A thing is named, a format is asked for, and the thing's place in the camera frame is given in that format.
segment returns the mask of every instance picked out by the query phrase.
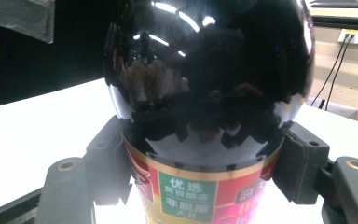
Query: reflective black sphere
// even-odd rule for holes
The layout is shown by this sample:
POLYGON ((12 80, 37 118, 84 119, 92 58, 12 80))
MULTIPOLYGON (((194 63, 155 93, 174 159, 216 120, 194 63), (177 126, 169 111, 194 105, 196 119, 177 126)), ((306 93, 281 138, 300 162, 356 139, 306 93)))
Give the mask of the reflective black sphere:
POLYGON ((310 90, 301 0, 117 1, 104 72, 127 140, 189 170, 276 151, 310 90))

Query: cable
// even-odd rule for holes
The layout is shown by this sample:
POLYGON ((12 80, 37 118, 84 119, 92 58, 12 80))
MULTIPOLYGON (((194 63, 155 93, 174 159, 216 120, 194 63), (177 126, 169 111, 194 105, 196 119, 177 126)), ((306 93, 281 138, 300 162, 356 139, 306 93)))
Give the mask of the cable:
POLYGON ((336 81, 336 77, 338 75, 339 69, 341 68, 342 62, 344 61, 345 52, 347 51, 348 45, 351 43, 351 40, 355 37, 355 35, 351 35, 350 40, 348 41, 347 45, 345 46, 344 52, 342 53, 341 61, 339 62, 338 69, 336 71, 336 74, 334 75, 333 82, 331 83, 330 92, 328 94, 328 98, 326 101, 326 108, 324 109, 327 111, 328 102, 330 101, 331 93, 333 92, 334 82, 336 81))
POLYGON ((310 104, 310 105, 313 105, 313 104, 315 103, 316 99, 318 99, 319 95, 320 95, 321 92, 324 90, 324 86, 326 85, 328 79, 330 78, 330 76, 331 76, 331 74, 332 74, 334 68, 336 67, 336 64, 337 64, 338 59, 339 59, 339 55, 341 54, 342 48, 344 47, 345 41, 347 40, 348 36, 349 36, 349 34, 345 34, 345 38, 344 38, 344 40, 342 41, 342 45, 341 45, 341 48, 339 49, 339 53, 338 53, 338 56, 337 56, 337 58, 336 58, 336 61, 334 62, 334 65, 333 65, 333 67, 331 68, 330 73, 328 74, 327 79, 326 79, 326 81, 324 82, 324 85, 322 86, 321 90, 320 90, 320 91, 318 92, 318 94, 315 96, 315 99, 313 99, 312 104, 310 104))

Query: white table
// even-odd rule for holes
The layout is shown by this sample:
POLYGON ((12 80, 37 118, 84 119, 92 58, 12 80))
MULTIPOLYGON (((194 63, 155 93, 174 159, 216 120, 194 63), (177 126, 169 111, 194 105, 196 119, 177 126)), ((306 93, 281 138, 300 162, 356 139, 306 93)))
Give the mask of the white table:
MULTIPOLYGON (((86 146, 115 115, 103 79, 73 88, 0 106, 0 206, 44 184, 51 164, 68 157, 82 157, 86 146)), ((358 158, 358 122, 304 105, 296 121, 331 147, 330 159, 358 158)), ((128 207, 99 207, 98 223, 108 217, 145 221, 135 192, 128 207)), ((254 223, 322 223, 316 205, 287 202, 270 182, 254 223)))

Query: green label panel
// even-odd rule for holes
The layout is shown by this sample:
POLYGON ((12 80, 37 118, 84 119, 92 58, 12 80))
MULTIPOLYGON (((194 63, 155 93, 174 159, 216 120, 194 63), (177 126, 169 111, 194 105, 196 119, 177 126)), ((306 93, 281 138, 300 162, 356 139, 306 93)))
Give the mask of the green label panel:
POLYGON ((159 172, 162 211, 201 222, 212 220, 216 182, 183 179, 159 172))

